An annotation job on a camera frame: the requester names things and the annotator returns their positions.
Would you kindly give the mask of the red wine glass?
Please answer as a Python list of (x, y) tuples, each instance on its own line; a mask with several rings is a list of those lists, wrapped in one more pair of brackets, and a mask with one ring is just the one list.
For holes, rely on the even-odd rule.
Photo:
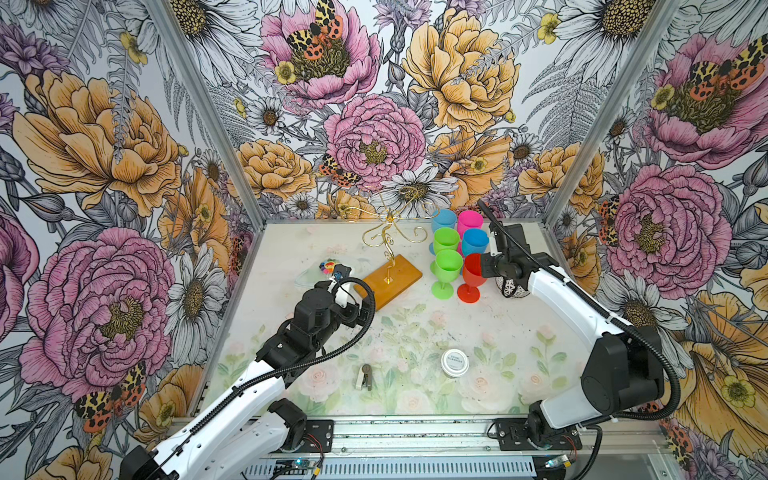
[(474, 304), (481, 298), (479, 287), (486, 279), (483, 277), (482, 255), (474, 253), (464, 258), (462, 271), (463, 284), (457, 289), (458, 298), (467, 304)]

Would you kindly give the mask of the cyan wine glass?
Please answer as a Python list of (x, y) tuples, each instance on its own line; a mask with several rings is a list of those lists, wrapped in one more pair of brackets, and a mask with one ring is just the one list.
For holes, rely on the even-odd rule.
[(464, 257), (472, 254), (484, 254), (488, 246), (488, 234), (480, 228), (471, 228), (464, 232), (461, 241), (461, 254)]

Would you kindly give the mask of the magenta wine glass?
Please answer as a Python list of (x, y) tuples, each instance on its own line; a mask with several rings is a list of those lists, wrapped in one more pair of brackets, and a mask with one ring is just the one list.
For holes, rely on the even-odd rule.
[(461, 238), (464, 237), (464, 234), (470, 230), (470, 229), (481, 229), (484, 224), (484, 218), (483, 216), (474, 211), (474, 210), (466, 210), (459, 213), (457, 217), (457, 232), (459, 233), (459, 236)]

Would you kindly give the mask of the green wine glass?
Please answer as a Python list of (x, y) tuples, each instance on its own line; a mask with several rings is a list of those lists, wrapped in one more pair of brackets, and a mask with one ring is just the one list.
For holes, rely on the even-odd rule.
[(431, 288), (434, 297), (447, 300), (453, 295), (452, 282), (459, 277), (463, 263), (463, 257), (456, 250), (446, 249), (436, 254), (432, 268), (436, 282)]
[(453, 228), (442, 227), (434, 232), (435, 259), (430, 270), (435, 277), (439, 275), (441, 269), (458, 271), (463, 266), (463, 257), (457, 250), (459, 240), (459, 233)]

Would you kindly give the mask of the light blue wine glass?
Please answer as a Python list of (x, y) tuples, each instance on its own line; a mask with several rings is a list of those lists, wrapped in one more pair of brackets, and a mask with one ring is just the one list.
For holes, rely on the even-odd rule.
[(431, 220), (433, 232), (433, 242), (429, 246), (431, 254), (435, 255), (446, 248), (456, 249), (460, 236), (455, 229), (457, 224), (457, 215), (453, 210), (440, 209), (437, 215)]

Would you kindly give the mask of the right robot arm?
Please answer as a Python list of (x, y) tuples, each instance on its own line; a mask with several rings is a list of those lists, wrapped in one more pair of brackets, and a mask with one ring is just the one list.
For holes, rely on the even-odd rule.
[(534, 402), (521, 436), (543, 449), (574, 427), (611, 419), (658, 421), (676, 412), (681, 385), (652, 327), (637, 327), (600, 304), (547, 253), (533, 253), (519, 224), (503, 224), (484, 203), (494, 241), (483, 277), (501, 278), (549, 306), (589, 348), (577, 385)]

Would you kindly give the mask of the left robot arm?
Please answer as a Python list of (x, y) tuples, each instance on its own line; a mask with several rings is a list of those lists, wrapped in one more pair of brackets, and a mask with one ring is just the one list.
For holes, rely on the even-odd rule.
[(120, 478), (230, 479), (270, 453), (298, 449), (307, 416), (285, 391), (309, 367), (359, 342), (375, 313), (375, 294), (364, 281), (316, 283), (226, 392), (157, 446), (130, 451)]

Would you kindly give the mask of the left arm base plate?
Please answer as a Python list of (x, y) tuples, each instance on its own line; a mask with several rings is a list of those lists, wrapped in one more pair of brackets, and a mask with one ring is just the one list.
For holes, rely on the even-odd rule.
[(336, 422), (334, 420), (309, 419), (289, 431), (286, 442), (274, 450), (274, 454), (327, 454), (332, 451)]

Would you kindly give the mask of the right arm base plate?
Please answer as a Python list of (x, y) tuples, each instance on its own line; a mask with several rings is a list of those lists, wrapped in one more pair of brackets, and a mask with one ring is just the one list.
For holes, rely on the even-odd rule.
[(486, 436), (495, 440), (501, 451), (576, 451), (582, 449), (575, 428), (552, 429), (536, 419), (504, 417), (492, 421)]

